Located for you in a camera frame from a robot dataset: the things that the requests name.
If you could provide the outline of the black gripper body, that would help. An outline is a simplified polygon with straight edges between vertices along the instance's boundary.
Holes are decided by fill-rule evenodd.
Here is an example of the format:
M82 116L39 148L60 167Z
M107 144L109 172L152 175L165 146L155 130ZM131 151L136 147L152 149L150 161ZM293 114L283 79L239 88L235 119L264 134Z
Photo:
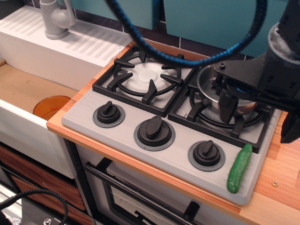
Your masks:
M239 99L251 100L286 112L300 110L300 59L268 50L250 60L214 64L225 89Z

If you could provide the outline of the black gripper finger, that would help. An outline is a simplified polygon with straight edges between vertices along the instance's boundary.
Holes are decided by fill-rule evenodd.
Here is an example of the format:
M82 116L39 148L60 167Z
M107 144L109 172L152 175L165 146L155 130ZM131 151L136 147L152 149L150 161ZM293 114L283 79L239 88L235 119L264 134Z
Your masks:
M300 138L300 111L286 112L282 124L281 143L292 143Z
M218 101L218 114L224 124L230 122L237 105L238 99L233 94L223 89Z

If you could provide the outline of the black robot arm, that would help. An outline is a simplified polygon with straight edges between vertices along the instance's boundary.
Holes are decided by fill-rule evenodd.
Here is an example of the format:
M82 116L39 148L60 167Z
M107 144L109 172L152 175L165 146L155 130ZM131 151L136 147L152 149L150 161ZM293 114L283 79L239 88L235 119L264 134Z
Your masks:
M212 88L219 95L218 110L227 124L240 99L271 106L288 115L281 143L300 137L300 2L290 0L280 22L268 35L268 50L251 60L214 65Z

